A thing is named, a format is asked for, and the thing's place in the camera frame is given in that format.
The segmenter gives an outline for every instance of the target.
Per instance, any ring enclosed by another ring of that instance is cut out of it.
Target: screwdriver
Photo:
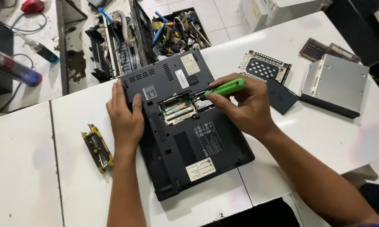
[[[190,103],[194,103],[199,100],[200,101],[206,100],[207,95],[211,92],[222,95],[222,96],[226,96],[233,92],[242,90],[244,88],[245,88],[245,80],[243,78],[238,78],[230,82],[227,82],[223,85],[220,85],[217,88],[214,88],[212,90],[207,90],[203,94],[201,93],[199,96],[195,97],[194,100]]]

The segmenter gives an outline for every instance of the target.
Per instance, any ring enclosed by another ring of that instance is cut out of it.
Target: dirt
[[[69,80],[73,79],[73,82],[79,82],[82,78],[86,77],[86,60],[83,57],[85,54],[83,50],[79,52],[68,50],[66,53]]]

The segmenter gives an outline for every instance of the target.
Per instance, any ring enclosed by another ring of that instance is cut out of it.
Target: hand
[[[107,102],[107,111],[111,119],[115,141],[115,159],[128,155],[135,157],[136,147],[142,138],[145,123],[142,115],[142,97],[136,94],[132,102],[132,113],[125,100],[122,80],[112,85],[112,99]]]
[[[270,115],[268,88],[266,84],[262,81],[233,73],[217,79],[210,84],[209,87],[215,88],[238,78],[243,78],[246,82],[246,86],[243,90],[234,92],[227,97],[211,92],[207,95],[207,99],[222,112],[227,114],[230,120],[241,131],[260,140],[268,132],[277,129]],[[238,102],[238,106],[230,101],[230,96],[234,96]]]

